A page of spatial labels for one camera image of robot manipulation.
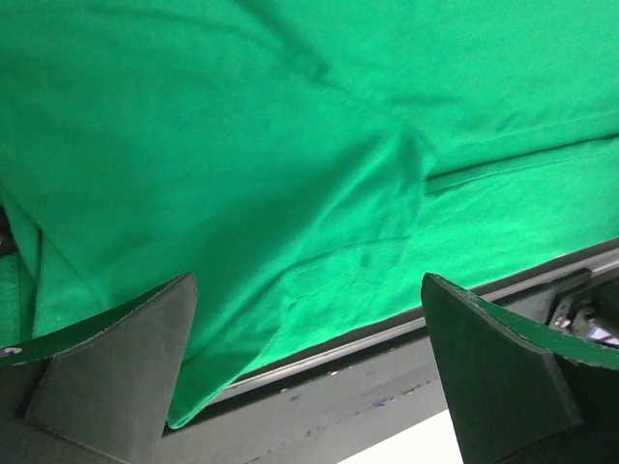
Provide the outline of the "dark left gripper right finger tip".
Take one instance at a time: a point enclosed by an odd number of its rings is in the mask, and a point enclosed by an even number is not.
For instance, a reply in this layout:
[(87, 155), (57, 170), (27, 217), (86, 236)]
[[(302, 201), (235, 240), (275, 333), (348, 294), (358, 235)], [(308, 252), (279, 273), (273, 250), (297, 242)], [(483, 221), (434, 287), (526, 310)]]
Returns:
[(422, 304), (463, 462), (617, 462), (617, 349), (440, 275), (424, 276)]

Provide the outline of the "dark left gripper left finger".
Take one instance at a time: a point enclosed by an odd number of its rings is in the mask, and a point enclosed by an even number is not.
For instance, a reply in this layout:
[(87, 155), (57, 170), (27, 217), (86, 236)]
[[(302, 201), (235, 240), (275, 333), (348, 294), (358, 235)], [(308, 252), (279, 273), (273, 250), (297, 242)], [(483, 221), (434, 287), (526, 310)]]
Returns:
[(1, 350), (4, 463), (151, 463), (197, 302), (191, 274)]

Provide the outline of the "green t shirt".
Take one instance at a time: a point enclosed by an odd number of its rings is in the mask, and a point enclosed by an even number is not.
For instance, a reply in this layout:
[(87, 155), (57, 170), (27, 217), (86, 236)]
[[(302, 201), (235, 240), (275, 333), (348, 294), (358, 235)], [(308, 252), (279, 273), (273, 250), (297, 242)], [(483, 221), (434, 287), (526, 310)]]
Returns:
[(618, 234), (614, 1), (5, 1), (1, 342), (190, 273), (167, 415)]

